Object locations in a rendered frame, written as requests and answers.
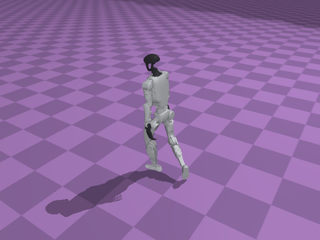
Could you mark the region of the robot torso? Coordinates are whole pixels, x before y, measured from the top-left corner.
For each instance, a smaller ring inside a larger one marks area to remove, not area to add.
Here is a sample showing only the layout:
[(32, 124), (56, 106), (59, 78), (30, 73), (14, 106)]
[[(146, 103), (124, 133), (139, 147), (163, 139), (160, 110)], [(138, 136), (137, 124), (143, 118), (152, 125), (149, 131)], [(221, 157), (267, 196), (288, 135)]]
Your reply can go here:
[(154, 118), (159, 118), (160, 123), (164, 123), (169, 118), (169, 110), (165, 108), (165, 104), (169, 100), (169, 89), (167, 76), (163, 71), (160, 76), (153, 76), (153, 73), (149, 75), (146, 80), (152, 80), (153, 87), (151, 89), (152, 105), (155, 106)]

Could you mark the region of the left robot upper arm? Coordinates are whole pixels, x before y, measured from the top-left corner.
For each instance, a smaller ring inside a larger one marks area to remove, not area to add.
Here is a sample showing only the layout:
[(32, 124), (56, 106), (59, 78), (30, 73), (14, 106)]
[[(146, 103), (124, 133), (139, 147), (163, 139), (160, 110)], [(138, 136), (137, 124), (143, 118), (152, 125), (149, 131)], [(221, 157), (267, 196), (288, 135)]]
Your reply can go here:
[[(148, 79), (142, 83), (142, 89), (144, 92), (144, 98), (146, 102), (144, 104), (148, 104), (149, 108), (152, 108), (152, 88), (153, 88), (153, 80)], [(143, 105), (144, 105), (143, 104)]]

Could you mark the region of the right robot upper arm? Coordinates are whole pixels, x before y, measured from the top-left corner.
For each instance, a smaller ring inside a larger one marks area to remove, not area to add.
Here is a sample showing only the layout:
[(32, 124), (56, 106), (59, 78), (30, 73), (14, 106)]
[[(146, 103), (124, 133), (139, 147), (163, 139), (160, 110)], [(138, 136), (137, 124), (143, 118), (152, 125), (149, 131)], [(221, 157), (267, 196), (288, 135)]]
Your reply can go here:
[(168, 85), (168, 93), (170, 92), (169, 90), (169, 73), (167, 71), (161, 71), (161, 72), (164, 72), (165, 75), (166, 75), (166, 78), (167, 78), (167, 85)]

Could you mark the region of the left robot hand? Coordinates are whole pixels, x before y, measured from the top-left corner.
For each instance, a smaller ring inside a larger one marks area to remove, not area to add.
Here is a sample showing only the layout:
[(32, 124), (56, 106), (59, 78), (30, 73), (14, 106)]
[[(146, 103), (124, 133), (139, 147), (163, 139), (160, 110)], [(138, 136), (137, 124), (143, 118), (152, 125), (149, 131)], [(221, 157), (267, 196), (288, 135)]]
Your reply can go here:
[(151, 124), (148, 123), (148, 124), (147, 124), (147, 127), (145, 127), (146, 133), (147, 133), (148, 137), (149, 137), (151, 140), (156, 140), (156, 138), (153, 138), (153, 136), (152, 136), (151, 128), (152, 128), (152, 127), (151, 127)]

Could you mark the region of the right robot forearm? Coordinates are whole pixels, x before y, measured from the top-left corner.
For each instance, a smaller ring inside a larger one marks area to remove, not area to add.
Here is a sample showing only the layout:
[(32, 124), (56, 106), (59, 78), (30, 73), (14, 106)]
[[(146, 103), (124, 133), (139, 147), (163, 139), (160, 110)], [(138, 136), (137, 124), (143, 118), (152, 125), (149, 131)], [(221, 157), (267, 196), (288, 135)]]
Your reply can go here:
[[(168, 94), (168, 98), (170, 96), (170, 93)], [(168, 109), (168, 102), (166, 104), (164, 104), (165, 108)]]

